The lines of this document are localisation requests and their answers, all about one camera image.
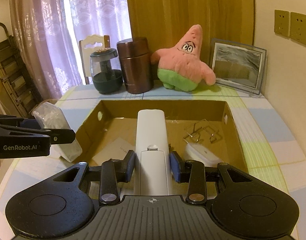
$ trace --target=pink plush toy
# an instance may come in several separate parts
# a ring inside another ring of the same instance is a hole
[[[202,27],[193,25],[180,41],[170,49],[159,49],[151,56],[151,63],[158,62],[157,76],[168,89],[192,91],[204,79],[215,83],[215,74],[200,61]]]

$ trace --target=white wooden chair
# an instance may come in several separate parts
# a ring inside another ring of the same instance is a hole
[[[98,49],[110,47],[110,36],[104,35],[90,35],[85,39],[79,41],[79,50],[82,59],[83,73],[86,84],[89,84],[89,77],[91,77],[91,62],[90,55]]]

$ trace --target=dark green jar base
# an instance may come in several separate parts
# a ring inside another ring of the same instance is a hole
[[[116,92],[123,85],[122,71],[119,69],[112,69],[112,71],[114,72],[114,75],[112,75],[115,76],[114,79],[108,80],[106,72],[100,72],[92,78],[94,87],[101,94]]]

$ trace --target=glass frame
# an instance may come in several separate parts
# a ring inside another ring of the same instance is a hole
[[[266,62],[266,54],[267,51],[266,49],[261,49],[252,45],[247,45],[243,43],[238,43],[234,41],[226,41],[226,40],[221,40],[221,39],[212,39],[211,42],[211,50],[210,50],[210,57],[209,57],[209,66],[212,68],[214,71],[215,68],[215,59],[216,59],[216,53],[217,50],[216,48],[218,47],[218,44],[220,45],[227,45],[227,47],[235,47],[235,48],[242,48],[242,49],[247,49],[251,51],[255,51],[257,53],[260,53],[260,64],[259,64],[259,70],[258,70],[258,75],[257,75],[257,82],[255,87],[251,87],[245,84],[241,84],[238,82],[234,82],[231,80],[226,80],[223,78],[216,78],[216,83],[230,87],[230,88],[235,88],[238,90],[241,90],[243,92],[248,92],[256,95],[260,95],[261,93],[261,87],[262,87],[262,82],[263,82],[263,77],[264,77],[264,67],[265,67],[265,62]]]

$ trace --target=lace curtain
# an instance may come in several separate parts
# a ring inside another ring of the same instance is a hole
[[[10,0],[10,14],[17,46],[44,99],[82,84],[63,0]]]
[[[131,38],[127,0],[70,0],[77,42],[92,34],[110,35],[111,47]]]
[[[130,38],[127,0],[69,0],[76,40],[66,24],[64,0],[10,0],[14,37],[44,99],[82,84],[72,42],[110,35],[111,47]]]

